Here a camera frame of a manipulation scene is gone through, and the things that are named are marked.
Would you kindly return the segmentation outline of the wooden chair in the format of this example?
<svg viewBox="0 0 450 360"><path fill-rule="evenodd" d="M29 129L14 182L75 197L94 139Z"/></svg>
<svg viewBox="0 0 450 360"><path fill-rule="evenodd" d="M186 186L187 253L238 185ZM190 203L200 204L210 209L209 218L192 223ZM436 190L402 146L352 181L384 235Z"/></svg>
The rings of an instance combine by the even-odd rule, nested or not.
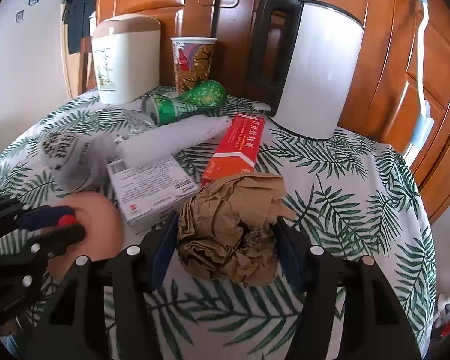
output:
<svg viewBox="0 0 450 360"><path fill-rule="evenodd" d="M78 95L97 87L92 55L92 38L83 37L79 49Z"/></svg>

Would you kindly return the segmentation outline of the white medicine box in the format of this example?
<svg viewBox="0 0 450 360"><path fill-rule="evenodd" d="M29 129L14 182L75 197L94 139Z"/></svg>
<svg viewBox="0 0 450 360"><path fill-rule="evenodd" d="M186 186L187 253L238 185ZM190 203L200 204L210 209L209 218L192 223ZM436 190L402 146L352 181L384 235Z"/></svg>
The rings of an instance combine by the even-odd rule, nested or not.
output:
<svg viewBox="0 0 450 360"><path fill-rule="evenodd" d="M128 226L139 234L180 211L198 185L172 156L129 167L123 159L108 165L111 185Z"/></svg>

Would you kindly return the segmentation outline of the wooden wardrobe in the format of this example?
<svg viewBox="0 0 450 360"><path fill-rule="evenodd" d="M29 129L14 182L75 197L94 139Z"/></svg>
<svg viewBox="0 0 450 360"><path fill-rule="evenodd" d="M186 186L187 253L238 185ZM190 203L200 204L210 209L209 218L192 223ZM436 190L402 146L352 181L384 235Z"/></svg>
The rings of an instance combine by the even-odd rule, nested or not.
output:
<svg viewBox="0 0 450 360"><path fill-rule="evenodd" d="M261 99L246 80L260 0L97 0L97 18L141 13L161 21L160 81L175 82L170 38L218 39L211 76L231 95ZM339 124L403 150L424 93L433 130L412 165L431 221L450 205L450 11L443 0L318 0L362 23L362 49Z"/></svg>

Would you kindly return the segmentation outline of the white canister brown lid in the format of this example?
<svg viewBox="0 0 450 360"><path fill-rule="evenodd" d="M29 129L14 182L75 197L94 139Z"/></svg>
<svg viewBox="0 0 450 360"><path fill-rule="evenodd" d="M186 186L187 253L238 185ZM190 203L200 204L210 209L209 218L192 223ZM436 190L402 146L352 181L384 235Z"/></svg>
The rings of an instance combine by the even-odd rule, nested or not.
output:
<svg viewBox="0 0 450 360"><path fill-rule="evenodd" d="M161 23L142 14L106 19L91 38L100 101L133 102L159 86Z"/></svg>

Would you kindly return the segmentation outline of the dark hanging clothes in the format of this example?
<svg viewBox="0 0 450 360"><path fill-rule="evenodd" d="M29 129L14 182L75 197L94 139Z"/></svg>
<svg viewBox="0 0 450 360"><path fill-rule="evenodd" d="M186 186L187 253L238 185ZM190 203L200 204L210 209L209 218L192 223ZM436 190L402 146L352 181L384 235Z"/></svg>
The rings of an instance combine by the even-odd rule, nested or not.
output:
<svg viewBox="0 0 450 360"><path fill-rule="evenodd" d="M63 24L68 26L67 41L70 55L80 52L81 40L90 35L90 16L97 0L64 0Z"/></svg>

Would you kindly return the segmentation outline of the patterned paper cup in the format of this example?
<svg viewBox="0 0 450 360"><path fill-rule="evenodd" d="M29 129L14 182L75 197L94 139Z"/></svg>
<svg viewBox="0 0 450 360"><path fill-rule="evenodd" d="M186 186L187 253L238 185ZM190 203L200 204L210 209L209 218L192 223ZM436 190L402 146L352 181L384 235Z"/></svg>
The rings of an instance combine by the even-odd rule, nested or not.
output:
<svg viewBox="0 0 450 360"><path fill-rule="evenodd" d="M175 87L179 94L209 80L217 39L214 37L172 37Z"/></svg>

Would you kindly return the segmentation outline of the green crushed can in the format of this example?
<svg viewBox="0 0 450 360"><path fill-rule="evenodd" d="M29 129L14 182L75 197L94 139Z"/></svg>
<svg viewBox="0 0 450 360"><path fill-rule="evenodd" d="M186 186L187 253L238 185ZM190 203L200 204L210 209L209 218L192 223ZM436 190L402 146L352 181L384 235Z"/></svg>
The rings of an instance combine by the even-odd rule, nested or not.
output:
<svg viewBox="0 0 450 360"><path fill-rule="evenodd" d="M160 127L190 116L220 109L227 100L225 88L214 80L209 80L179 96L147 94L141 111Z"/></svg>

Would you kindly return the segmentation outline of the red orange toothpaste box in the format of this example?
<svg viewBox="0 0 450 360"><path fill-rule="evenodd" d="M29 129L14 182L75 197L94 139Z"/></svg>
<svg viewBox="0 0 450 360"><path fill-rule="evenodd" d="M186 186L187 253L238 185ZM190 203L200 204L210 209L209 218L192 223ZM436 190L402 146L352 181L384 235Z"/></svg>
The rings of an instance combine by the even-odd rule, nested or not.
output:
<svg viewBox="0 0 450 360"><path fill-rule="evenodd" d="M265 124L263 117L235 115L201 176L201 184L206 185L227 176L252 172Z"/></svg>

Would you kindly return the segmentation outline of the peach silicone lid red knob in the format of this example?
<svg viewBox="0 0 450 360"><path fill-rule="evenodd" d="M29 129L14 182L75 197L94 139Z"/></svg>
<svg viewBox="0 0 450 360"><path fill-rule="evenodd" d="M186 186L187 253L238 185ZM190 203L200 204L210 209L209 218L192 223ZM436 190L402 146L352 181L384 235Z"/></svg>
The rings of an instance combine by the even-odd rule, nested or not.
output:
<svg viewBox="0 0 450 360"><path fill-rule="evenodd" d="M70 245L63 256L49 261L48 272L55 281L61 281L81 255L100 261L120 253L124 241L122 216L107 197L95 192L72 193L55 206L73 208L75 217L87 232L85 238Z"/></svg>

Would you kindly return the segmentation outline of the brown paper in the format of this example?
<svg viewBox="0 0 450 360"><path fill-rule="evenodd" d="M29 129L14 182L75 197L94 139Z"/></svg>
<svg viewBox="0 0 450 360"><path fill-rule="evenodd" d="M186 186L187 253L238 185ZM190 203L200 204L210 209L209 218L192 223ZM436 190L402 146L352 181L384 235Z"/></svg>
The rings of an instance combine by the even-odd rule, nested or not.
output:
<svg viewBox="0 0 450 360"><path fill-rule="evenodd" d="M196 278L243 286L271 284L278 270L272 227L296 213L284 204L281 175L248 172L203 186L180 211L178 257Z"/></svg>

